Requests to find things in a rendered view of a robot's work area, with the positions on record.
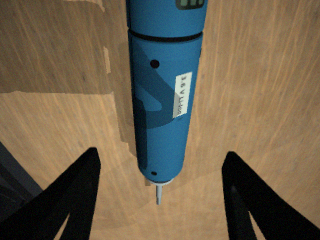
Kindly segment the blue electric screwdriver barrel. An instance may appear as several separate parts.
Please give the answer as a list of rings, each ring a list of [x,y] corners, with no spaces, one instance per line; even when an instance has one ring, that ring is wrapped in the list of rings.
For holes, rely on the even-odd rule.
[[[162,186],[182,170],[208,0],[126,0],[140,172]]]

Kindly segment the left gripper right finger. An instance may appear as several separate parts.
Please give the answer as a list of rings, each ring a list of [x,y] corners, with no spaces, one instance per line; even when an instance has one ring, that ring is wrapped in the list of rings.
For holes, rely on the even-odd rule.
[[[266,240],[320,240],[320,229],[285,202],[236,152],[227,152],[221,172],[229,240],[258,240],[250,214]]]

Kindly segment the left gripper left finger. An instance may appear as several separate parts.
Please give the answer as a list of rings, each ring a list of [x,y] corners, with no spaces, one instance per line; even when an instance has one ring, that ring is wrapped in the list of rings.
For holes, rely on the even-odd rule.
[[[0,223],[0,240],[89,240],[101,162],[88,148],[43,192]],[[73,208],[73,209],[72,209]]]

